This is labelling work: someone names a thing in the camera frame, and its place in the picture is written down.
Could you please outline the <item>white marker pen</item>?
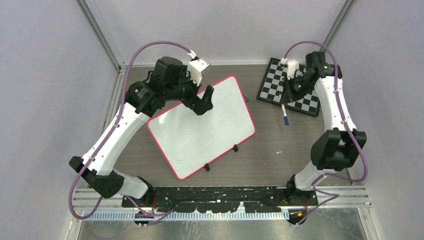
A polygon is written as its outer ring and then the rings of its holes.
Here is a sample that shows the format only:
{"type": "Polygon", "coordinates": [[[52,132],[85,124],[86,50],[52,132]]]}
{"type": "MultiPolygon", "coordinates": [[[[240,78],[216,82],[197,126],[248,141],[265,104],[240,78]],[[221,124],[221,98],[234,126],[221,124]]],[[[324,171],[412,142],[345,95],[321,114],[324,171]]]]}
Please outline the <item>white marker pen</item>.
{"type": "Polygon", "coordinates": [[[284,120],[288,121],[288,115],[287,115],[287,110],[284,104],[281,105],[282,111],[283,111],[283,115],[284,115],[284,120]]]}

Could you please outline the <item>blue marker cap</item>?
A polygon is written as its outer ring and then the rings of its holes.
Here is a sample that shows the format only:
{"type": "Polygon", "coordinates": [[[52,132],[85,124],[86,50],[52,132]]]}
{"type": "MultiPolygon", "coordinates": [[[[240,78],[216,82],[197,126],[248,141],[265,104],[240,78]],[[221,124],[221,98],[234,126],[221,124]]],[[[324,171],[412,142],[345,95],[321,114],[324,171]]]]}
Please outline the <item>blue marker cap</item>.
{"type": "Polygon", "coordinates": [[[284,123],[285,123],[286,126],[289,126],[290,125],[289,119],[288,119],[287,116],[284,116],[284,123]]]}

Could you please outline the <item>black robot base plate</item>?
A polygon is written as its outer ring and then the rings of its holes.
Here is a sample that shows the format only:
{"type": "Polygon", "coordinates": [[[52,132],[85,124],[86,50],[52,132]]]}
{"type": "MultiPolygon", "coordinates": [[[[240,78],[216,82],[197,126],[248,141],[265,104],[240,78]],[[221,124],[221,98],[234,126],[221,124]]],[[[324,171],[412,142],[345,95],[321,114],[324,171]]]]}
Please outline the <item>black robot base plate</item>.
{"type": "Polygon", "coordinates": [[[139,206],[159,213],[234,213],[243,207],[247,213],[274,213],[279,207],[311,207],[315,192],[298,193],[284,186],[152,187],[140,199],[125,196],[122,207],[139,206]]]}

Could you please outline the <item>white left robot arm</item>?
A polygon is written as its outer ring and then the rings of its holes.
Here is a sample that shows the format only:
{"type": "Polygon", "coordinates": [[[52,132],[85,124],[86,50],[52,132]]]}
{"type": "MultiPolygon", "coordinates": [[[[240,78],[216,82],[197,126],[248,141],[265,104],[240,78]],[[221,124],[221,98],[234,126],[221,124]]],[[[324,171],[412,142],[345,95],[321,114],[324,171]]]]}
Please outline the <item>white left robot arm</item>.
{"type": "Polygon", "coordinates": [[[154,199],[151,185],[141,177],[115,170],[115,163],[135,133],[166,102],[179,101],[197,116],[213,109],[211,85],[198,96],[203,74],[210,67],[210,62],[199,57],[188,64],[174,57],[158,59],[145,80],[128,87],[115,117],[93,147],[81,157],[72,157],[69,165],[103,199],[119,194],[148,207],[154,199]]]}

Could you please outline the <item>pink-framed whiteboard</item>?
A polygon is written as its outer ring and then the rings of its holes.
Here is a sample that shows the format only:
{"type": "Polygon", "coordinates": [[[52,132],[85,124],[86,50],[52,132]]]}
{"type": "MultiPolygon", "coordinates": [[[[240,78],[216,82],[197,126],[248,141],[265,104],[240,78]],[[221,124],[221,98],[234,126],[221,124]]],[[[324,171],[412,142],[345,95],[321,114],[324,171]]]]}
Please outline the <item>pink-framed whiteboard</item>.
{"type": "Polygon", "coordinates": [[[178,103],[146,124],[179,180],[187,179],[256,133],[238,79],[230,75],[213,88],[213,108],[203,115],[178,103]]]}

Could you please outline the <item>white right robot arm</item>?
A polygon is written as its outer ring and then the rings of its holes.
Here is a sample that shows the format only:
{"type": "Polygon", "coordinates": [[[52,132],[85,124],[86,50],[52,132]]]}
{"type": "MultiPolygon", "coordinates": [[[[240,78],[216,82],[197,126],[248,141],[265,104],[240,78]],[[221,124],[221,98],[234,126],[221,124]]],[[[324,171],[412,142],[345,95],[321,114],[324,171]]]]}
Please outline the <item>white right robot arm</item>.
{"type": "Polygon", "coordinates": [[[294,174],[286,184],[285,198],[291,205],[310,199],[314,187],[328,176],[339,178],[340,171],[351,168],[367,141],[364,131],[357,129],[350,117],[343,92],[341,67],[327,63],[326,55],[313,51],[305,57],[305,72],[300,63],[283,57],[286,68],[280,103],[294,103],[315,91],[324,119],[324,132],[310,150],[310,162],[294,174]]]}

